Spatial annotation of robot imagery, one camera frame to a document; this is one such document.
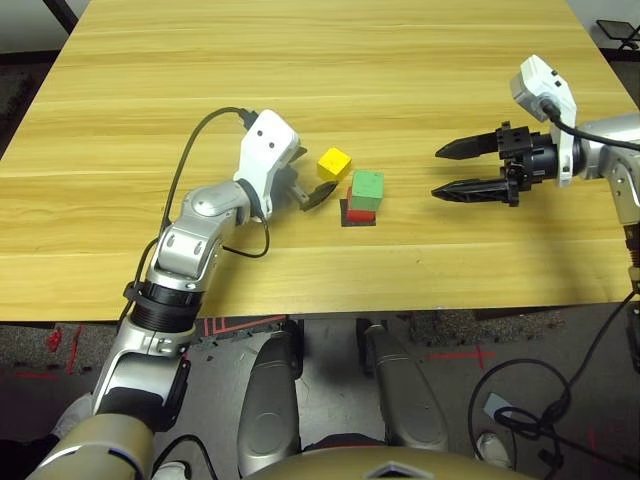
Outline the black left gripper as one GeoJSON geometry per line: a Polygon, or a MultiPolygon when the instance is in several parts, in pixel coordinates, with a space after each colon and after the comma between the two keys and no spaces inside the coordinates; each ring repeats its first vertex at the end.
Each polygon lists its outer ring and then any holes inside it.
{"type": "MultiPolygon", "coordinates": [[[[300,146],[291,157],[290,162],[295,162],[306,153],[307,149],[300,146]]],[[[301,210],[311,210],[319,206],[333,193],[338,185],[337,182],[325,182],[308,194],[298,184],[298,173],[292,167],[286,167],[281,170],[281,179],[284,182],[285,193],[298,204],[301,210]]]]}

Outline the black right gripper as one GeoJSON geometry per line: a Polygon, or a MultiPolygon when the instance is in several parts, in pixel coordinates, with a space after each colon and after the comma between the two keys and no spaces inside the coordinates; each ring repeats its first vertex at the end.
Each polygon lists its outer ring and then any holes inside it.
{"type": "Polygon", "coordinates": [[[455,139],[435,153],[438,158],[469,159],[498,152],[503,161],[503,179],[457,180],[431,191],[435,198],[450,202],[503,202],[519,205],[519,194],[557,174],[557,148],[550,134],[512,128],[503,122],[495,132],[455,139]]]}

